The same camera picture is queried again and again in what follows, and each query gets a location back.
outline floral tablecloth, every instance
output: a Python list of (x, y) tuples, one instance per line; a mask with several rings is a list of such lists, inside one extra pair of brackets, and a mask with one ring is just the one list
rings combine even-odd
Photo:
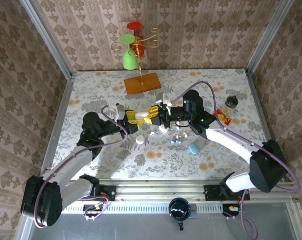
[[(173, 100), (189, 85), (208, 81), (215, 90), (220, 107), (227, 96), (237, 96), (239, 104), (232, 116), (229, 127), (247, 136), (263, 140), (264, 133), (254, 104), (247, 77), (243, 69), (196, 69), (196, 70), (151, 70), (156, 72), (162, 84), (156, 89), (134, 96), (126, 94), (124, 79), (139, 75), (138, 71), (89, 71), (78, 72), (70, 97), (64, 123), (59, 138), (53, 166), (62, 161), (75, 147), (82, 131), (82, 118), (86, 112), (100, 110), (106, 104), (120, 103), (125, 109), (145, 112), (155, 105), (158, 92), (164, 92), (166, 99)], [(203, 98), (205, 109), (213, 113), (212, 94), (205, 85), (196, 89)], [(181, 144), (170, 141), (176, 134), (182, 138)], [(137, 135), (144, 135), (142, 145), (135, 142)], [(103, 138), (105, 143), (120, 139), (120, 134)], [(197, 142), (201, 151), (193, 155), (189, 145)], [(168, 133), (162, 133), (157, 126), (144, 123), (142, 129), (116, 146), (104, 147), (99, 156), (81, 169), (73, 179), (82, 174), (98, 178), (222, 178), (235, 171), (240, 173), (249, 165), (237, 154), (218, 143), (204, 140), (193, 134), (189, 128), (177, 130), (172, 124)]]

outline orange wooden block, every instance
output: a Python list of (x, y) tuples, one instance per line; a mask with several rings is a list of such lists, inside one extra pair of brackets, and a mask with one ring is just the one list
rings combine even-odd
[(124, 80), (126, 91), (129, 96), (151, 91), (154, 89), (160, 89), (162, 87), (155, 72), (143, 75), (142, 79), (143, 84), (141, 84), (141, 76), (136, 76), (134, 78), (128, 78)]

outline blue egg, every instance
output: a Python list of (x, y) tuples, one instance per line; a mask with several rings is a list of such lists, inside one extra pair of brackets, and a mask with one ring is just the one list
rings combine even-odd
[(200, 151), (199, 147), (197, 146), (197, 144), (195, 142), (192, 142), (189, 146), (190, 148), (190, 152), (192, 154), (198, 154), (198, 152)]

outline patterned wallpaper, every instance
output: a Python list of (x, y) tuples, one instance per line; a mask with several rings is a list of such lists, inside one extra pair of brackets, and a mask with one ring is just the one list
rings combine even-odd
[(113, 33), (161, 29), (147, 69), (245, 68), (279, 0), (33, 0), (73, 71), (123, 69)]
[(302, 0), (295, 0), (254, 74), (268, 125), (302, 185)]
[(40, 171), (65, 78), (19, 1), (0, 0), (0, 240), (13, 239)]

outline black mug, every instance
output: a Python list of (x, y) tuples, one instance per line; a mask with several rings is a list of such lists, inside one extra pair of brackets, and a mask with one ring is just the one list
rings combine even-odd
[(177, 197), (169, 204), (169, 214), (178, 222), (180, 231), (183, 231), (183, 221), (189, 218), (191, 214), (191, 205), (186, 199)]

